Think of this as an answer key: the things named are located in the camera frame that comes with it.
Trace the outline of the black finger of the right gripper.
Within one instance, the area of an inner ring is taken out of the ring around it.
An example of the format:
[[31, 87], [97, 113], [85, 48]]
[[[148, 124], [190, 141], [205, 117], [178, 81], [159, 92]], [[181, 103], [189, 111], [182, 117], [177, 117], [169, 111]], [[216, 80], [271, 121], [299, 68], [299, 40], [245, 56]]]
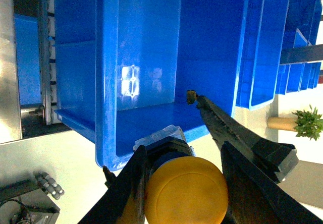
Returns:
[[283, 182], [299, 163], [293, 144], [278, 143], [257, 135], [194, 90], [187, 91], [186, 100], [188, 104], [197, 103], [201, 118], [219, 150], [226, 142], [231, 143], [275, 183]]

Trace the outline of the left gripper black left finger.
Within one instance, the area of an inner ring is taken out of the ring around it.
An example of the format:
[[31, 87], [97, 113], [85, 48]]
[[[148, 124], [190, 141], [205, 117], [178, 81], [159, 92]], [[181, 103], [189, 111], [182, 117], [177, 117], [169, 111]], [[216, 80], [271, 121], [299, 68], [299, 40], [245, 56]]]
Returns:
[[145, 223], [144, 189], [147, 180], [147, 151], [141, 145], [79, 223]]

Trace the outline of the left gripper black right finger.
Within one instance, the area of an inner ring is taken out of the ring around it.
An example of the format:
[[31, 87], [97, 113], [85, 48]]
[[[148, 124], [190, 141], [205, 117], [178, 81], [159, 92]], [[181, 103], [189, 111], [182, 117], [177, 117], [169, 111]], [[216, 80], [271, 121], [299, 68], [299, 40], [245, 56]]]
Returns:
[[322, 223], [231, 143], [221, 149], [229, 207], [223, 223]]

